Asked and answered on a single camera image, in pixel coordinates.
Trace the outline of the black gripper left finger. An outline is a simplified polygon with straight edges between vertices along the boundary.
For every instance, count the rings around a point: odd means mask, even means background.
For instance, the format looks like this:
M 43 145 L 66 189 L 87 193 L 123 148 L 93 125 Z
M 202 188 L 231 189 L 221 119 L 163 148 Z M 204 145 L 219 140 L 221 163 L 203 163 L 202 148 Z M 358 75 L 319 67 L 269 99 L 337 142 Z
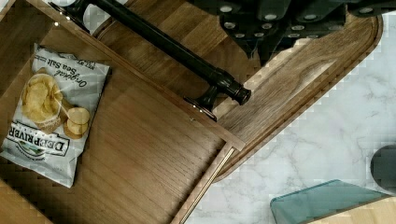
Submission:
M 269 60 L 286 32 L 292 0 L 187 0 L 218 16 L 226 34 L 251 59 Z

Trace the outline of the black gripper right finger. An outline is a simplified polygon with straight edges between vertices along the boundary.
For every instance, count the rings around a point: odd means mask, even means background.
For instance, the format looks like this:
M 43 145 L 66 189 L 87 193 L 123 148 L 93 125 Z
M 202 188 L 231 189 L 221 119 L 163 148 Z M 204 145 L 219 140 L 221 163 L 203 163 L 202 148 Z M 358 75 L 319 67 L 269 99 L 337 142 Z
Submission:
M 346 23 L 346 14 L 368 18 L 395 10 L 395 0 L 258 0 L 258 19 L 272 28 L 258 48 L 265 65 L 298 38 L 321 38 Z

